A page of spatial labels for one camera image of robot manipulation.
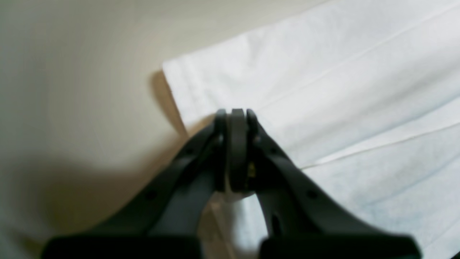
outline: beige wall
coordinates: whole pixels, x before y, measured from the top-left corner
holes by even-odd
[[[186,137],[162,61],[322,1],[0,1],[0,257],[95,224],[167,163]]]

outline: hole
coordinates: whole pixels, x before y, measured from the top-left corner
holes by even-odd
[[[275,214],[271,216],[271,227],[273,229],[273,235],[280,236],[282,234],[280,219]]]
[[[150,190],[145,194],[145,198],[148,200],[153,200],[158,196],[158,193],[155,190]]]
[[[318,198],[318,194],[315,191],[312,191],[312,190],[307,191],[307,196],[308,196],[308,198],[310,198],[312,200],[315,200],[316,198]]]

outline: clip jaw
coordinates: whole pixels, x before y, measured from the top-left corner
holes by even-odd
[[[252,110],[214,121],[193,136],[170,165],[130,203],[84,233],[53,239],[52,258],[203,258],[196,231],[225,169],[234,192],[255,191],[269,239],[259,257],[417,259],[408,236],[390,235],[356,219],[290,161]]]

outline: white fabric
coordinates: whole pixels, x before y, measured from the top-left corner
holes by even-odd
[[[412,234],[425,259],[460,251],[460,0],[329,1],[163,69],[188,130],[252,108],[359,218]],[[257,250],[257,199],[240,203],[233,242]]]

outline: white surface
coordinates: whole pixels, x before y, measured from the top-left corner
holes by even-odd
[[[448,259],[460,250],[458,28],[458,0],[329,1],[163,69],[190,132],[219,108],[252,108],[348,210]],[[252,200],[234,205],[237,226],[263,224]],[[261,229],[229,231],[257,244]]]
[[[0,257],[97,223],[167,163],[184,138],[162,61],[319,2],[0,1]]]

